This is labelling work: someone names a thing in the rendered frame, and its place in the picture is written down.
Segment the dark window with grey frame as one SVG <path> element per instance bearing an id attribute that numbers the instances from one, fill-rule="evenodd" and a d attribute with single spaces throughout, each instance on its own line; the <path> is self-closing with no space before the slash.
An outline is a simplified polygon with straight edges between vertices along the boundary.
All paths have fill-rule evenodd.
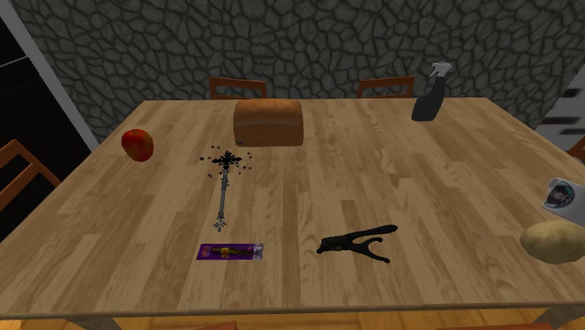
<path id="1" fill-rule="evenodd" d="M 0 148 L 12 140 L 60 181 L 98 146 L 14 9 L 0 0 Z"/>

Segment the tan potato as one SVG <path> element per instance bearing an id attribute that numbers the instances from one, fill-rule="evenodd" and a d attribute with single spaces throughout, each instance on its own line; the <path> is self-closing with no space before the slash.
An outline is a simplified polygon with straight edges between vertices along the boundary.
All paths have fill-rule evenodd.
<path id="1" fill-rule="evenodd" d="M 544 263 L 572 263 L 585 256 L 585 228 L 563 219 L 533 224 L 519 242 L 529 255 Z"/>

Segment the black pliers-shaped tool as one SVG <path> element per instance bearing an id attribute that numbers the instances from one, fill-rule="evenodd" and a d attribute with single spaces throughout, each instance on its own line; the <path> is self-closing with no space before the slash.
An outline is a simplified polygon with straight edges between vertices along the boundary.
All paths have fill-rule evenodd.
<path id="1" fill-rule="evenodd" d="M 368 256 L 369 258 L 384 263 L 390 263 L 388 258 L 374 254 L 369 245 L 373 242 L 382 242 L 383 239 L 379 237 L 379 234 L 394 233 L 398 229 L 397 225 L 383 225 L 376 228 L 349 232 L 343 235 L 324 237 L 321 240 L 320 246 L 317 248 L 316 253 L 322 254 L 328 251 L 342 251 L 349 250 L 358 254 Z M 354 240 L 360 237 L 370 236 L 371 238 L 361 242 L 354 243 Z"/>

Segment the black spray bottle white trigger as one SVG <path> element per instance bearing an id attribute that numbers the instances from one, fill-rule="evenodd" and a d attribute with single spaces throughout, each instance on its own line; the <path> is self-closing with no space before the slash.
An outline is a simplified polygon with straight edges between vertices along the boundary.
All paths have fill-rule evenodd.
<path id="1" fill-rule="evenodd" d="M 434 83 L 424 95 L 419 97 L 413 106 L 412 120 L 416 122 L 433 121 L 443 104 L 446 91 L 446 74 L 452 68 L 447 62 L 436 62 L 432 64 L 433 71 L 430 77 L 434 77 Z"/>

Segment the purple flat packet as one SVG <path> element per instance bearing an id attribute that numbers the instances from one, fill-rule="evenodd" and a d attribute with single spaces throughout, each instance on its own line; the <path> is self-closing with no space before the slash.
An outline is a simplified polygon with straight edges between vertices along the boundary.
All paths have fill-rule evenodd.
<path id="1" fill-rule="evenodd" d="M 197 259 L 206 261 L 261 260 L 263 244 L 201 244 Z"/>

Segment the red apple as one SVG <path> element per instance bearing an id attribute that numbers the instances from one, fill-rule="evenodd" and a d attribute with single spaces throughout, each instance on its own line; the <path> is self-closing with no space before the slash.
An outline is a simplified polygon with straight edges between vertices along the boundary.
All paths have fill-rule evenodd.
<path id="1" fill-rule="evenodd" d="M 138 162 L 148 160 L 154 153 L 154 141 L 148 132 L 134 128 L 125 132 L 121 145 L 127 155 Z"/>

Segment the ornate black and grey wand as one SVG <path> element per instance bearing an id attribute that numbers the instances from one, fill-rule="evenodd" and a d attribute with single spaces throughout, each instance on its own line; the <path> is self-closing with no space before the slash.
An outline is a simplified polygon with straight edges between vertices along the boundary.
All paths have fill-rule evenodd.
<path id="1" fill-rule="evenodd" d="M 206 158 L 211 163 L 218 165 L 220 168 L 220 172 L 218 173 L 220 179 L 220 196 L 217 216 L 213 224 L 213 227 L 217 230 L 218 233 L 221 233 L 222 230 L 227 226 L 225 218 L 225 203 L 227 188 L 230 186 L 229 174 L 232 171 L 232 169 L 236 169 L 238 173 L 241 173 L 241 171 L 249 170 L 250 167 L 241 165 L 241 162 L 245 158 L 252 159 L 252 154 L 249 151 L 247 151 L 244 157 L 240 157 L 236 155 L 234 152 L 231 152 L 230 150 L 222 149 L 219 145 L 211 145 L 211 148 L 214 150 L 221 151 L 221 154 L 218 155 L 217 157 Z"/>

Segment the wooden dining table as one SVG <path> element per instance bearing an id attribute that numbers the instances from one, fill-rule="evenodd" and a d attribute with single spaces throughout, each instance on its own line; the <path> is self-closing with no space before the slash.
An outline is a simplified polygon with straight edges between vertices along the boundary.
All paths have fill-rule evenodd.
<path id="1" fill-rule="evenodd" d="M 0 242 L 0 319 L 343 310 L 583 307 L 585 260 L 548 265 L 518 239 L 553 215 L 548 183 L 585 166 L 485 98 L 436 120 L 409 99 L 306 99 L 297 147 L 239 147 L 231 100 L 145 101 L 152 158 L 108 137 Z M 240 157 L 218 214 L 219 145 Z M 397 225 L 370 250 L 324 237 Z M 261 260 L 198 260 L 201 244 L 263 244 Z"/>

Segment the brown bread loaf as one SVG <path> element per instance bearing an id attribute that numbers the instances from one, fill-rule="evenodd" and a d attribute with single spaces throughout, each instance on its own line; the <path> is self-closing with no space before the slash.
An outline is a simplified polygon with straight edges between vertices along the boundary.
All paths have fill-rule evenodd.
<path id="1" fill-rule="evenodd" d="M 247 147 L 300 146 L 304 142 L 304 118 L 298 100 L 244 99 L 233 112 L 233 136 Z"/>

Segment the white mug with dark print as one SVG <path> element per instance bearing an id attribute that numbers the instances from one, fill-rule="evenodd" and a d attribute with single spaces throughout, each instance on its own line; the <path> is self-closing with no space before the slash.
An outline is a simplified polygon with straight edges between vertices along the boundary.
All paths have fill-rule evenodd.
<path id="1" fill-rule="evenodd" d="M 543 207 L 552 214 L 585 227 L 585 187 L 559 177 L 548 184 Z"/>

